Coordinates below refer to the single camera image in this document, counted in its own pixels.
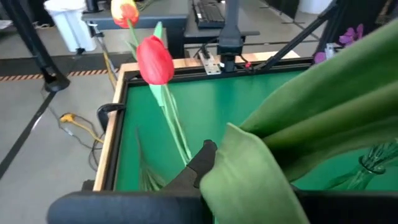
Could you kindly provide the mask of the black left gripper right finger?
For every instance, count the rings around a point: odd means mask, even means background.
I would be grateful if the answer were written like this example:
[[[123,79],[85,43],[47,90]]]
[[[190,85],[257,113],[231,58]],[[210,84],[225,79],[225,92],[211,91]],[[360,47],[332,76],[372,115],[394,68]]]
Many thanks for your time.
[[[311,224],[398,224],[398,191],[294,192]]]

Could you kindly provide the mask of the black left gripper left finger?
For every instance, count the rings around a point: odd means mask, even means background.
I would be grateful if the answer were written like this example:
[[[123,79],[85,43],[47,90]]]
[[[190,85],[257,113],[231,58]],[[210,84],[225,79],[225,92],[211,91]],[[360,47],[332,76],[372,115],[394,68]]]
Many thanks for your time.
[[[47,224],[213,224],[199,191],[213,167],[216,144],[206,140],[196,156],[158,192],[81,191],[57,199]]]

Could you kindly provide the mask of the green ribbed glass vase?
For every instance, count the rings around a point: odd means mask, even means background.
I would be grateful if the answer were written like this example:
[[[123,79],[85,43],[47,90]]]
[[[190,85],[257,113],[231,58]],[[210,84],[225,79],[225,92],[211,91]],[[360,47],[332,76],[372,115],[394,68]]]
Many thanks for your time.
[[[326,184],[327,190],[364,190],[377,175],[386,172],[385,160],[377,156],[361,156],[358,165],[350,172],[336,177]]]

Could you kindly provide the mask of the pinkish red tulip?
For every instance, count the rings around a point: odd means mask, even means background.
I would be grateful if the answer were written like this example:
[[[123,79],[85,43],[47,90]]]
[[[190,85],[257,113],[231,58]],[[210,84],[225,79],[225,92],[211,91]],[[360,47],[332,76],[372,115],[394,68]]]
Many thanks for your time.
[[[175,98],[168,87],[169,81],[174,77],[175,68],[172,56],[161,39],[162,30],[162,23],[158,22],[154,33],[138,45],[137,62],[141,77],[149,85],[166,118],[182,161],[187,165],[192,159],[192,153],[179,120]]]

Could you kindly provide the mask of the black table clamp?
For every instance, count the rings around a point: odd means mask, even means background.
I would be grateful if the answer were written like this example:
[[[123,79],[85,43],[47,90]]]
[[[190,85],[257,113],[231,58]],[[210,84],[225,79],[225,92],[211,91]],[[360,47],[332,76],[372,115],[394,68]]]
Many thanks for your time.
[[[123,103],[107,103],[105,105],[100,106],[97,109],[96,115],[103,131],[106,131],[107,129],[109,121],[108,113],[113,111],[125,110],[125,109],[126,105]]]

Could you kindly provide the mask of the black hazard striped floor mat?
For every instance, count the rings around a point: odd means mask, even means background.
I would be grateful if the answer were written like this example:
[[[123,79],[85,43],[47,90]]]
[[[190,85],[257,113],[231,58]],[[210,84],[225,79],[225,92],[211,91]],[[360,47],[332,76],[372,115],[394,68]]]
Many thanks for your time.
[[[102,75],[108,72],[103,54],[62,55],[52,59],[58,69],[68,77]],[[121,64],[135,62],[130,53],[110,53],[109,59],[117,72]],[[32,58],[0,60],[0,82],[41,78],[42,72]]]

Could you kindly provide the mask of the grey power strip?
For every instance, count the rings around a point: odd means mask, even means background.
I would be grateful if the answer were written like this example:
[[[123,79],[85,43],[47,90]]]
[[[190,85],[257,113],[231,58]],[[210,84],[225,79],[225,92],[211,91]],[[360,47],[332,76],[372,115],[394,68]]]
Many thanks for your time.
[[[221,73],[216,60],[209,51],[200,50],[198,55],[207,75],[219,75]]]

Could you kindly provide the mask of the white trash bin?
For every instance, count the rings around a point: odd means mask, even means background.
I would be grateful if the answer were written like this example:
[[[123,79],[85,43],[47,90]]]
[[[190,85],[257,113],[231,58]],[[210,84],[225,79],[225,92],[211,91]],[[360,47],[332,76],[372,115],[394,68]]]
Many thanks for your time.
[[[82,20],[83,12],[86,10],[85,0],[46,0],[44,8],[70,52],[77,52],[78,49],[90,52],[96,49],[90,30]]]

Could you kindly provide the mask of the grey desk with monitor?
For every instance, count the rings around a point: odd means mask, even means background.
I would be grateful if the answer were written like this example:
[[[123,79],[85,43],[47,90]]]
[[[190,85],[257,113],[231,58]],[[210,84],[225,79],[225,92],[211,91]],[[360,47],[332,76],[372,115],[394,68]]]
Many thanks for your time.
[[[137,28],[154,28],[160,21],[166,29],[167,46],[171,56],[185,58],[184,33],[188,21],[188,0],[158,0],[140,12]],[[121,29],[111,16],[110,10],[84,14],[83,21],[96,24],[99,30]]]

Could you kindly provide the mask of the black keyboard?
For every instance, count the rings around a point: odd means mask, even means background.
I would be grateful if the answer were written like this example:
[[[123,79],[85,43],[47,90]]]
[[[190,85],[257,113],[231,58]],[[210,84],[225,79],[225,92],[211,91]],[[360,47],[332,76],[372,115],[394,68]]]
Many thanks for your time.
[[[193,0],[195,22],[199,29],[220,29],[224,27],[224,16],[215,2]]]

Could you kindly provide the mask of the black cylindrical floor post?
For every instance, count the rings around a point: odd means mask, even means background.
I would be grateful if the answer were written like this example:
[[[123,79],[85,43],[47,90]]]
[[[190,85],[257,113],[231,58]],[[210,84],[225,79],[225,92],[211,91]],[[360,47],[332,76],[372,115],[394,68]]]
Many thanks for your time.
[[[70,84],[69,79],[54,64],[19,0],[0,0],[0,3],[32,54],[36,65],[40,68],[45,82],[45,90],[58,92],[66,89]]]

